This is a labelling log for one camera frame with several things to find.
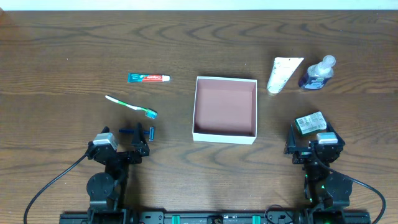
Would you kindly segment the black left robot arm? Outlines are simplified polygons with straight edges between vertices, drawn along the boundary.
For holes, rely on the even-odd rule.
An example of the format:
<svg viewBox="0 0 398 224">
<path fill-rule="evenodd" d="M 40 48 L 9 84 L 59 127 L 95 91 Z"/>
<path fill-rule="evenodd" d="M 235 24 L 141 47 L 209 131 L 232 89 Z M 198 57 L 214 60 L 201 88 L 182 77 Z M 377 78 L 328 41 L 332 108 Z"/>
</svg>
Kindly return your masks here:
<svg viewBox="0 0 398 224">
<path fill-rule="evenodd" d="M 124 208 L 129 166 L 140 164 L 150 153 L 141 123 L 131 132 L 133 150 L 118 152 L 118 142 L 106 126 L 88 143 L 86 155 L 105 166 L 104 172 L 93 175 L 86 191 L 90 196 L 87 223 L 139 223 L 139 214 Z"/>
</svg>

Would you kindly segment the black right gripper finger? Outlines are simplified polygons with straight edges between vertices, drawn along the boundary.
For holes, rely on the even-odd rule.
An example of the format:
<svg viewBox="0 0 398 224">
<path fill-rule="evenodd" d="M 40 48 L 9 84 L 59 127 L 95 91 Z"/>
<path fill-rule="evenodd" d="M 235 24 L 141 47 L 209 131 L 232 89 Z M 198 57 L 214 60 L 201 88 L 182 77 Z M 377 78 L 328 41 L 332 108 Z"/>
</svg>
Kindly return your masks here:
<svg viewBox="0 0 398 224">
<path fill-rule="evenodd" d="M 333 128 L 333 126 L 331 125 L 331 123 L 327 122 L 326 124 L 326 131 L 327 132 L 334 132 L 338 138 L 338 143 L 339 145 L 344 145 L 345 142 L 344 140 L 340 137 L 340 135 L 335 131 L 335 129 Z"/>
<path fill-rule="evenodd" d="M 289 128 L 287 141 L 285 144 L 285 149 L 294 149 L 295 147 L 296 147 L 296 143 L 295 143 L 294 129 L 293 129 L 293 126 L 291 125 Z"/>
</svg>

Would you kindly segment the green white soap bar box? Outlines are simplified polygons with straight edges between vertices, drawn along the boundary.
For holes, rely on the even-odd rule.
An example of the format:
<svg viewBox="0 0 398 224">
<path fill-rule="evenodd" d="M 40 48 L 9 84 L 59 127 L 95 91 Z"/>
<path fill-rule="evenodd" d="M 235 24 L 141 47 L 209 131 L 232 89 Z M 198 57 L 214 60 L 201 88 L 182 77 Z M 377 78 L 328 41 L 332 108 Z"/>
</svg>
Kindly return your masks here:
<svg viewBox="0 0 398 224">
<path fill-rule="evenodd" d="M 298 132 L 304 136 L 326 129 L 326 120 L 320 111 L 295 119 Z"/>
</svg>

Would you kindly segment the clear purple soap pump bottle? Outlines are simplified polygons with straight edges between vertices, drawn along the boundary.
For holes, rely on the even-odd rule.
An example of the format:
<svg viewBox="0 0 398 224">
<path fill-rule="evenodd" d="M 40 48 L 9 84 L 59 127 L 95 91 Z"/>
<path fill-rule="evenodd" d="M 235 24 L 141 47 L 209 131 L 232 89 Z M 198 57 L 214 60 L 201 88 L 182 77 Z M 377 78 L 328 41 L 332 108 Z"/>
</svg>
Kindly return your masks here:
<svg viewBox="0 0 398 224">
<path fill-rule="evenodd" d="M 308 67 L 304 76 L 299 80 L 298 86 L 304 90 L 322 89 L 334 76 L 335 63 L 334 56 L 325 56 L 321 62 Z"/>
</svg>

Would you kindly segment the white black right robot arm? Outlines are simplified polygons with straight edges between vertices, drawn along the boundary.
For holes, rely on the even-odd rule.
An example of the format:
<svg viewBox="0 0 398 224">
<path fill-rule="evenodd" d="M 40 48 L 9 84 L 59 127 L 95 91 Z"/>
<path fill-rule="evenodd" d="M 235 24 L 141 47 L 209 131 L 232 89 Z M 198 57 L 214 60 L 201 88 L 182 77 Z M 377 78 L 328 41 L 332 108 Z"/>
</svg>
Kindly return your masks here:
<svg viewBox="0 0 398 224">
<path fill-rule="evenodd" d="M 331 124 L 308 146 L 298 146 L 294 129 L 289 129 L 284 154 L 292 156 L 293 164 L 303 165 L 304 194 L 310 201 L 308 208 L 294 212 L 293 223 L 348 223 L 344 208 L 349 206 L 353 182 L 330 168 L 344 146 Z"/>
</svg>

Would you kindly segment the white Pantene conditioner tube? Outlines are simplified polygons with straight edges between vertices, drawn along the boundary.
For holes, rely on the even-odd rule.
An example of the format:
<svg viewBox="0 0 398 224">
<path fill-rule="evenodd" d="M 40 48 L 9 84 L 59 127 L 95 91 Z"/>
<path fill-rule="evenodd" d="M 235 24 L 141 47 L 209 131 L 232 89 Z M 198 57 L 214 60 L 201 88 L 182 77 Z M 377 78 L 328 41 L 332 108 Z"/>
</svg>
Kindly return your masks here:
<svg viewBox="0 0 398 224">
<path fill-rule="evenodd" d="M 272 94 L 280 93 L 303 60 L 303 57 L 276 57 L 267 83 L 268 92 Z"/>
</svg>

